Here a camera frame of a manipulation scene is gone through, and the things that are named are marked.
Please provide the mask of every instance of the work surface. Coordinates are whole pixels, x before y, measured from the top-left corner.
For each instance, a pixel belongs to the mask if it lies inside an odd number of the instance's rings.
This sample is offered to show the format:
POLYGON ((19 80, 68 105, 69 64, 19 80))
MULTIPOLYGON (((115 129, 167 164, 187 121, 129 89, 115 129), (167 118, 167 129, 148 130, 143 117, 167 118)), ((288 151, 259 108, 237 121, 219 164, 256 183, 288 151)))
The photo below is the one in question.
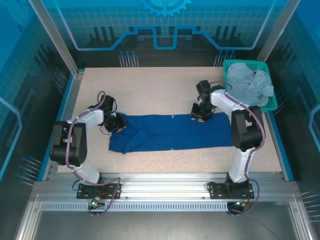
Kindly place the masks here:
MULTIPOLYGON (((116 99, 118 112, 126 115, 189 114, 197 101, 196 84, 201 80, 223 81, 222 67, 128 67, 86 68, 73 117, 97 103, 103 90, 116 99)), ((281 167, 263 116, 266 142, 254 155, 250 171, 279 172, 281 167)), ((190 150, 131 152, 109 151, 110 136, 96 127, 87 133, 89 159, 100 172, 108 173, 208 173, 228 172, 235 148, 213 147, 190 150)), ((66 167, 59 166, 61 173, 66 167)))

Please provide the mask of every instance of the teal basket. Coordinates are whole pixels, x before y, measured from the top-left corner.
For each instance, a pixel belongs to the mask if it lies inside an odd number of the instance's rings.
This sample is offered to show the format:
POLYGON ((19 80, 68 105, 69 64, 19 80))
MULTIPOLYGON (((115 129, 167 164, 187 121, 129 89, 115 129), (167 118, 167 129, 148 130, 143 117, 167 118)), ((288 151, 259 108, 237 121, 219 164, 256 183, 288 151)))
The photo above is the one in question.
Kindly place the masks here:
MULTIPOLYGON (((268 69, 268 65, 264 61, 226 59, 226 60, 223 61, 223 72, 224 72, 224 81, 225 82, 227 82, 227 71, 228 71, 228 68, 230 67, 231 64, 234 64, 234 63, 245 63, 248 66, 248 68, 251 69, 252 71, 255 71, 257 69, 263 70, 270 77, 270 72, 269 72, 269 69, 268 69)), ((277 107, 278 107, 278 104, 277 104, 276 95, 275 95, 275 92, 273 92, 273 96, 269 97, 268 103, 265 106, 260 107, 260 108, 261 108, 261 111, 263 113, 265 113, 267 111, 276 110, 277 107)))

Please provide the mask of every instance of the blue cloth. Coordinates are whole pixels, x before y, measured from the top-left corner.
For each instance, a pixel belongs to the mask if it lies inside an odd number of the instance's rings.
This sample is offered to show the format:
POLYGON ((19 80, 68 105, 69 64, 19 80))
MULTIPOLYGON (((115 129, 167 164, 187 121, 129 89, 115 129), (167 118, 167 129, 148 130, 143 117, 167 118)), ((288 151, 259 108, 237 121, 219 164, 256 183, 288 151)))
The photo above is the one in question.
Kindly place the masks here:
POLYGON ((127 127, 112 134, 109 150, 117 153, 233 146, 228 116, 215 113, 207 122, 183 115, 121 114, 127 127))

